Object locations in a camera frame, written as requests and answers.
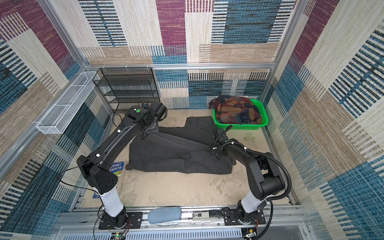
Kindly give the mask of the grey pinstriped long sleeve shirt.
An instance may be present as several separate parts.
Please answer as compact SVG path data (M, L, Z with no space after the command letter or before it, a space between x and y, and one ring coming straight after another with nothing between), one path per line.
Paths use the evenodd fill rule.
M134 138L127 170L227 175L236 160L213 152L212 117L188 117L184 127L160 127Z

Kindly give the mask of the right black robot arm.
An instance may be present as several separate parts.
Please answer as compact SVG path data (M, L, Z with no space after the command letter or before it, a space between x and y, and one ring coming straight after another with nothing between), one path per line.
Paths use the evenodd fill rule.
M240 224L248 224L268 203L287 197L292 180L288 170L271 153L251 150L237 140L229 139L226 133L223 129L213 131L215 141L211 152L234 158L246 167L250 192L239 201L237 214Z

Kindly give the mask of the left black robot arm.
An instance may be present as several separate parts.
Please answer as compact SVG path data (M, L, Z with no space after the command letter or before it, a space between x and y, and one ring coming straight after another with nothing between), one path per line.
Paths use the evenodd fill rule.
M134 137L149 130L166 116L167 108L158 101L152 102L147 108L135 105L125 113L116 130L96 150L77 159L83 177L103 203L103 222L113 229L125 227L128 216L117 192L118 177L110 172L110 168Z

